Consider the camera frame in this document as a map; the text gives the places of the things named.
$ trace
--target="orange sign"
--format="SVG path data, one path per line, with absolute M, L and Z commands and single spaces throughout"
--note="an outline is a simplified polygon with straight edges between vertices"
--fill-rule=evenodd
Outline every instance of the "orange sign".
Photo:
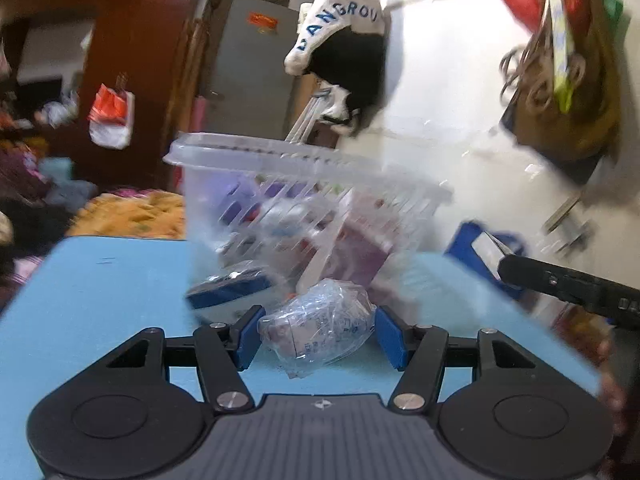
M 276 27 L 278 26 L 278 20 L 265 16 L 264 14 L 260 14 L 259 12 L 250 12 L 247 21 L 252 25 L 270 28 L 271 30 L 276 30 Z

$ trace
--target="blue table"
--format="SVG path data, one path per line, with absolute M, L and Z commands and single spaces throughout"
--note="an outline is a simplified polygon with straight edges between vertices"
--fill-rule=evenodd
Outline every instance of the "blue table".
M 78 237 L 52 252 L 0 318 L 1 480 L 42 478 L 25 438 L 25 423 L 43 396 L 143 328 L 160 326 L 169 337 L 196 329 L 182 298 L 188 270 L 188 245 L 170 240 Z M 436 324 L 456 336 L 475 336 L 483 326 L 497 328 L 586 390 L 596 391 L 596 371 L 576 352 L 454 260 L 420 254 L 404 280 L 409 305 L 400 314 L 407 322 Z M 171 377 L 202 398 L 194 370 L 172 369 Z M 295 380 L 262 347 L 242 378 L 256 401 L 268 392 L 376 392 L 386 402 L 399 373 L 371 338 L 350 357 Z M 440 398 L 469 380 L 468 370 L 447 372 Z

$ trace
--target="round metal pivot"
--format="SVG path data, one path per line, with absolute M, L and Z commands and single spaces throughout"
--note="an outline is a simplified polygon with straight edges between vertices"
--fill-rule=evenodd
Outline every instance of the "round metal pivot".
M 249 402 L 249 397 L 242 392 L 225 392 L 219 394 L 216 402 L 226 410 L 237 410 Z
M 419 410 L 424 406 L 424 399 L 418 394 L 400 394 L 394 397 L 394 404 L 401 410 Z

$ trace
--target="black device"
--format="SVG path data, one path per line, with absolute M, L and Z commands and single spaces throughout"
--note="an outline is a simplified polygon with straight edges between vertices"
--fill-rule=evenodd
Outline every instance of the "black device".
M 253 307 L 233 327 L 165 338 L 147 328 L 40 401 L 27 437 L 47 479 L 594 479 L 609 412 L 507 336 L 455 338 L 408 326 L 387 307 L 376 337 L 404 370 L 378 394 L 269 394 L 238 370 L 260 340 Z M 204 402 L 168 381 L 196 367 Z M 473 382 L 438 403 L 446 367 Z
M 609 369 L 627 395 L 628 431 L 614 439 L 609 457 L 615 479 L 640 479 L 640 290 L 514 254 L 500 261 L 498 274 L 506 283 L 578 304 L 615 325 Z

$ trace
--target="plastic storage bin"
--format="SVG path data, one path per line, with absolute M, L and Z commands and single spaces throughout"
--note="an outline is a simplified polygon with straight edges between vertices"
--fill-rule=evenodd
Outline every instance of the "plastic storage bin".
M 377 245 L 401 251 L 419 245 L 451 197 L 401 168 L 280 140 L 184 134 L 164 160 L 184 170 L 194 282 L 261 260 L 292 286 L 306 280 L 303 292 L 319 277 L 309 263 L 322 265 L 323 255 L 326 262 L 345 219 Z

